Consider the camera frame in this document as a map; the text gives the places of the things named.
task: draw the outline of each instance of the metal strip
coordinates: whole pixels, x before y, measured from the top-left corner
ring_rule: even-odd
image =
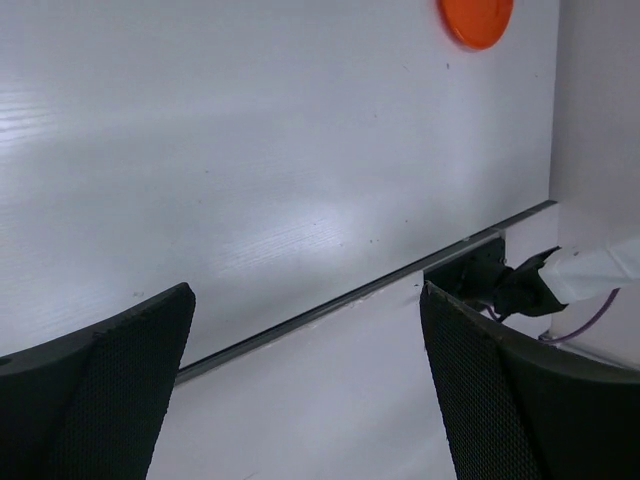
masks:
[[[412,273],[424,271],[428,272],[435,268],[438,268],[445,263],[448,263],[456,258],[464,255],[465,253],[478,248],[481,245],[495,239],[499,238],[503,235],[504,230],[511,225],[521,222],[522,220],[555,205],[556,202],[547,200],[529,210],[525,210],[522,213],[514,215],[513,217],[494,225],[486,230],[483,230],[476,235],[473,235],[461,242],[454,243],[453,245],[446,247],[428,257],[425,257],[417,262],[413,262],[395,272],[392,272],[384,277],[381,277],[373,282],[367,283],[360,288],[352,290],[345,295],[341,295],[323,305],[320,305],[312,310],[309,310],[301,315],[293,317],[290,320],[284,321],[276,325],[275,327],[269,328],[263,332],[258,333],[252,337],[247,338],[235,345],[232,345],[224,350],[216,352],[208,357],[205,357],[197,362],[194,362],[186,367],[181,368],[178,371],[178,376],[176,378],[176,386],[180,385],[186,381],[191,380],[194,377],[202,375],[203,373],[208,372],[209,370],[213,370],[215,368],[224,365],[227,362],[241,356],[245,355],[257,348],[260,348],[268,343],[271,343],[280,337],[301,328],[314,320],[319,319],[320,317],[324,317],[336,310],[348,305],[349,303],[359,300],[362,297],[365,297],[387,285],[390,285],[401,278],[404,278]]]

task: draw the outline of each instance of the white table surface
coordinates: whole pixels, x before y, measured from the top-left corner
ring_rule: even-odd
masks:
[[[191,363],[548,197],[558,0],[7,0],[0,354],[180,281]]]
[[[454,480],[421,288],[406,277],[177,387],[147,478]]]

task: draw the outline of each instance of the black mesh surface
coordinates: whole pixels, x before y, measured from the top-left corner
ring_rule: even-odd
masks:
[[[466,320],[477,315],[425,286],[420,300],[431,372],[462,480],[546,478],[521,421],[498,349]]]
[[[95,332],[39,472],[47,479],[143,479],[195,307],[186,284]]]

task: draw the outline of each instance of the black bracket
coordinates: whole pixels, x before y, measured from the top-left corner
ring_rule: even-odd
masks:
[[[493,305],[494,289],[512,271],[505,266],[505,241],[496,238],[439,268],[426,271],[424,280],[482,312]]]

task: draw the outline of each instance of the white wall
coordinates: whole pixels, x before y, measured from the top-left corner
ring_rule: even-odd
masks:
[[[0,354],[178,282],[189,364],[548,199],[558,0],[2,2]]]
[[[551,196],[560,201],[560,243],[599,241],[640,218],[640,2],[561,4]],[[640,288],[622,291],[575,344],[640,365]],[[556,315],[568,333],[603,298]]]

